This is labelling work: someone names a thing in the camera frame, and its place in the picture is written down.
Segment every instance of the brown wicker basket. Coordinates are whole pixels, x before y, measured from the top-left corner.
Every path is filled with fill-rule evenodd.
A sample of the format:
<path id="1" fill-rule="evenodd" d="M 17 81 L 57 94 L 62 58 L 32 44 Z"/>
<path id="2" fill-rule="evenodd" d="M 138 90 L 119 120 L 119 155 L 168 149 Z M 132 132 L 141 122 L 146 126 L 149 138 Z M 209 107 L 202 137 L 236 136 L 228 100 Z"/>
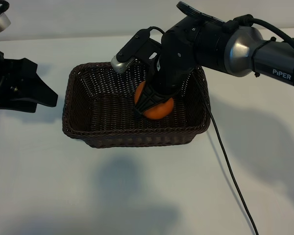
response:
<path id="1" fill-rule="evenodd" d="M 173 112 L 162 120 L 134 118 L 134 92 L 146 75 L 147 67 L 139 62 L 124 74 L 114 72 L 110 63 L 75 67 L 65 96 L 63 132 L 91 147 L 107 148 L 186 144 L 208 129 L 204 102 L 209 96 L 201 67 L 184 82 Z"/>

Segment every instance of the white table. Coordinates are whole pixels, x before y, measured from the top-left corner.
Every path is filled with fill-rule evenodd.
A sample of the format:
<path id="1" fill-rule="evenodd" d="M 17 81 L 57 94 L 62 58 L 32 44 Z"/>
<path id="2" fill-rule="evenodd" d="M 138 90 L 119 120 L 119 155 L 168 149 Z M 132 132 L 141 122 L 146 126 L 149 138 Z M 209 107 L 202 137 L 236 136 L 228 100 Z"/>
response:
<path id="1" fill-rule="evenodd" d="M 130 37 L 0 42 L 6 58 L 37 63 L 59 94 L 56 108 L 34 114 L 0 110 L 0 235 L 252 234 L 212 125 L 168 147 L 92 149 L 63 134 L 70 71 L 110 61 Z M 205 72 L 259 234 L 294 235 L 294 87 Z"/>

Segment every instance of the white wall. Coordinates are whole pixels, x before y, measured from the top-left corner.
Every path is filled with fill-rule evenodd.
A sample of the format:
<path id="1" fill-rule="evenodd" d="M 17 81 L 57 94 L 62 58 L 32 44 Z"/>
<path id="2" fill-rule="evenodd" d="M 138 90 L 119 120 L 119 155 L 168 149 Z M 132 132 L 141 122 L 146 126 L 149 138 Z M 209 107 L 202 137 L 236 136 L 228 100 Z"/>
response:
<path id="1" fill-rule="evenodd" d="M 183 18 L 178 0 L 8 0 L 12 24 L 1 40 L 133 34 L 164 30 Z M 294 27 L 294 0 L 185 0 L 224 21 L 250 13 L 278 27 Z"/>

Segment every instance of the robotic arm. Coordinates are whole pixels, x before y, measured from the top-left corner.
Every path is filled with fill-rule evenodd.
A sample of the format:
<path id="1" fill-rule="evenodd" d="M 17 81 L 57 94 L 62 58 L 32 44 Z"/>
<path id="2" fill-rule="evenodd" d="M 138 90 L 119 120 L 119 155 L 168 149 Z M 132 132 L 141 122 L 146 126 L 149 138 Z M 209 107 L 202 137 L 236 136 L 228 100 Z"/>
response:
<path id="1" fill-rule="evenodd" d="M 123 73 L 135 59 L 149 65 L 149 75 L 142 95 L 135 105 L 137 114 L 167 101 L 181 88 L 196 66 L 204 66 L 242 77 L 254 71 L 294 86 L 294 39 L 251 15 L 223 22 L 201 13 L 183 2 L 177 7 L 187 15 L 167 32 L 157 27 L 138 31 L 112 59 L 118 73 Z M 260 24 L 281 37 L 263 40 L 251 27 Z M 150 31 L 164 34 L 161 44 L 152 40 Z M 157 56 L 149 59 L 153 53 Z"/>

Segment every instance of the orange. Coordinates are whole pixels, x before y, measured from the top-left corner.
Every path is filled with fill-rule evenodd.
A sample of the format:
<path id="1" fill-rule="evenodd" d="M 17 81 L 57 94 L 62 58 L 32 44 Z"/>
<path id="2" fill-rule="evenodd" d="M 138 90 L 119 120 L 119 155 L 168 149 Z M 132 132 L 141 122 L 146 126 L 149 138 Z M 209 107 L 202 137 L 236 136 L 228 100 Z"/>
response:
<path id="1" fill-rule="evenodd" d="M 142 93 L 144 84 L 145 84 L 145 81 L 143 81 L 141 84 L 139 84 L 139 86 L 136 89 L 135 96 L 134 96 L 135 104 L 137 103 L 139 96 Z M 173 98 L 170 98 L 167 102 L 157 104 L 156 106 L 146 110 L 144 112 L 144 116 L 149 119 L 153 119 L 153 120 L 162 119 L 172 112 L 173 107 L 174 107 L 174 100 L 173 100 Z"/>

